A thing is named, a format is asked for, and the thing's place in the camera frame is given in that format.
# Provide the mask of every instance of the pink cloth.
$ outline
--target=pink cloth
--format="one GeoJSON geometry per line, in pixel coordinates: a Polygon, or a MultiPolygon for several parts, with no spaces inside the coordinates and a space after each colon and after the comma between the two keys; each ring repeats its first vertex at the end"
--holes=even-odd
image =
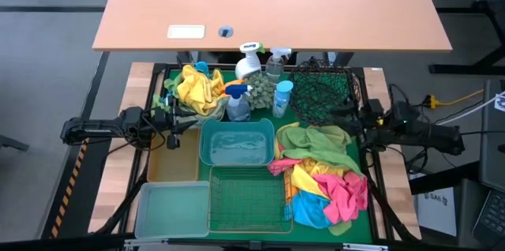
{"type": "Polygon", "coordinates": [[[294,164],[300,163],[301,159],[281,159],[281,160],[274,160],[268,164],[268,170],[274,175],[277,176],[281,174],[282,172],[290,169],[291,167],[294,166],[294,164]]]}
{"type": "Polygon", "coordinates": [[[314,175],[313,178],[321,191],[331,198],[330,204],[324,208],[324,214],[333,224],[340,220],[347,222],[357,219],[358,212],[367,208],[368,186],[365,176],[360,178],[349,171],[343,179],[333,174],[314,175]]]}

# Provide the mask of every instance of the blue cloth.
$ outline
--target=blue cloth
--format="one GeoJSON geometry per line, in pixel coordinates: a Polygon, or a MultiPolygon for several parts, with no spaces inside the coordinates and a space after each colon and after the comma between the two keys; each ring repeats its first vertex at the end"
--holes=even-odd
{"type": "Polygon", "coordinates": [[[294,221],[317,229],[331,227],[333,223],[323,212],[329,204],[330,201],[321,196],[300,190],[293,198],[294,221]]]}
{"type": "Polygon", "coordinates": [[[203,74],[205,74],[207,77],[210,77],[211,75],[208,73],[208,66],[206,62],[197,62],[195,64],[195,69],[203,74]]]}

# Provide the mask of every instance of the teal plastic bin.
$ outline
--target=teal plastic bin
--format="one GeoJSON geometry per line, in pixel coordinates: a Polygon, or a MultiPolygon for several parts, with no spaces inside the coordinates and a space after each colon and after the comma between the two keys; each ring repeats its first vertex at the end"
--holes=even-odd
{"type": "Polygon", "coordinates": [[[209,182],[146,183],[135,237],[202,238],[208,234],[209,182]]]}
{"type": "Polygon", "coordinates": [[[274,159],[274,125],[207,120],[200,131],[200,159],[207,165],[262,165],[274,159]]]}

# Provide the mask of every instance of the wooden table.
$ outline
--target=wooden table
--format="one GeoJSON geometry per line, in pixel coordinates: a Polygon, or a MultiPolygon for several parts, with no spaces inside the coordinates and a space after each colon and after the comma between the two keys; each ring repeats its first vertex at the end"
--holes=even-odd
{"type": "Polygon", "coordinates": [[[109,0],[93,48],[237,51],[245,42],[296,51],[450,51],[432,0],[109,0]],[[168,39],[174,24],[203,39],[168,39]],[[219,36],[222,26],[234,34],[219,36]]]}
{"type": "MultiPolygon", "coordinates": [[[[120,110],[144,105],[151,82],[153,65],[154,63],[150,62],[134,62],[132,64],[120,110]]],[[[364,71],[368,97],[380,99],[384,109],[387,110],[390,101],[383,70],[365,68],[364,71]]],[[[159,78],[157,85],[161,86],[161,78],[159,78]]],[[[114,139],[110,147],[116,148],[121,144],[124,144],[123,140],[114,139]]],[[[100,228],[123,200],[133,161],[133,152],[133,148],[126,147],[108,156],[88,228],[90,232],[100,228]]],[[[382,163],[383,178],[390,206],[409,231],[421,238],[403,157],[395,151],[387,150],[380,153],[380,162],[382,163]]],[[[134,202],[130,209],[129,231],[133,230],[136,210],[137,203],[134,202]]],[[[386,238],[382,214],[377,203],[375,211],[379,235],[381,238],[386,238]]]]}

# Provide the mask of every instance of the yellow cloth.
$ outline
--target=yellow cloth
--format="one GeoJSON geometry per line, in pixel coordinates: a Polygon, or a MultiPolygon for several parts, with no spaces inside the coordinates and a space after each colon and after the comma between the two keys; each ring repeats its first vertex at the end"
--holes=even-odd
{"type": "Polygon", "coordinates": [[[305,170],[311,177],[319,174],[333,174],[343,177],[347,169],[333,167],[323,161],[317,161],[311,158],[306,158],[299,163],[300,167],[305,170]]]}
{"type": "Polygon", "coordinates": [[[291,184],[286,187],[286,202],[291,202],[294,195],[298,193],[298,189],[303,189],[307,192],[315,193],[316,195],[329,199],[319,189],[316,180],[314,180],[312,176],[318,174],[334,174],[343,177],[344,173],[347,171],[347,169],[333,167],[332,165],[326,164],[322,161],[317,161],[311,158],[303,159],[300,163],[294,166],[293,170],[287,170],[284,172],[284,177],[291,177],[291,184]]]}
{"type": "Polygon", "coordinates": [[[179,99],[200,115],[211,113],[217,107],[217,101],[225,96],[223,75],[219,69],[215,69],[212,79],[208,79],[193,66],[186,65],[182,68],[182,78],[177,86],[179,99]]]}
{"type": "Polygon", "coordinates": [[[296,164],[294,166],[293,173],[291,174],[291,184],[299,189],[330,200],[330,198],[325,193],[323,193],[321,189],[319,189],[316,180],[310,177],[310,175],[305,170],[303,170],[299,164],[296,164]]]}
{"type": "MultiPolygon", "coordinates": [[[[299,127],[300,126],[300,122],[294,122],[292,124],[289,124],[289,125],[283,125],[282,127],[280,127],[278,130],[277,130],[277,133],[279,133],[280,131],[282,131],[283,129],[287,128],[287,127],[299,127]]],[[[279,148],[279,140],[277,139],[277,134],[275,134],[275,142],[274,142],[274,158],[275,159],[282,159],[283,156],[281,155],[281,150],[279,148]]]]}

